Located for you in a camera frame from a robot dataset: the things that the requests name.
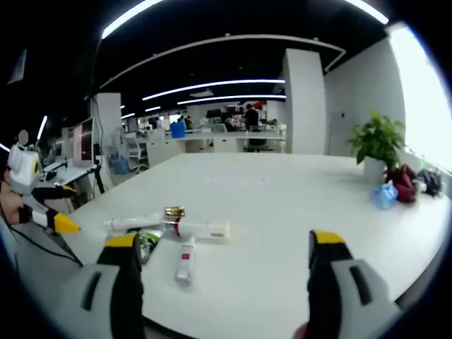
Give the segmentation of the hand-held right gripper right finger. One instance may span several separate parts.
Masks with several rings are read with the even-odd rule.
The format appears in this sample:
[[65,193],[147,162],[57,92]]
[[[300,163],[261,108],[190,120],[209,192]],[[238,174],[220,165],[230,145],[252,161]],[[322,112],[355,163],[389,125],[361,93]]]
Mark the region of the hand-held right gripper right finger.
[[308,338],[379,338],[400,316],[383,278],[345,240],[309,233]]

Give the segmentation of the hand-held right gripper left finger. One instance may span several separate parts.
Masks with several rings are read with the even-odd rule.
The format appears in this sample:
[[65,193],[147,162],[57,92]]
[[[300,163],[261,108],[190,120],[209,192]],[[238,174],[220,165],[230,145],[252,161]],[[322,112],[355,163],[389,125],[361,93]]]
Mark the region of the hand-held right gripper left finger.
[[45,318],[60,338],[144,338],[139,236],[110,237],[96,262],[48,273]]

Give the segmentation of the person's left hand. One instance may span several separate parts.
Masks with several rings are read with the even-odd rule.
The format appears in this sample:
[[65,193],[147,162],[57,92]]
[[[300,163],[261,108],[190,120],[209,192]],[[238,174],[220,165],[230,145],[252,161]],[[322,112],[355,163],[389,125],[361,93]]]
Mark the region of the person's left hand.
[[6,182],[1,183],[1,213],[8,225],[19,225],[29,221],[22,197],[12,191]]

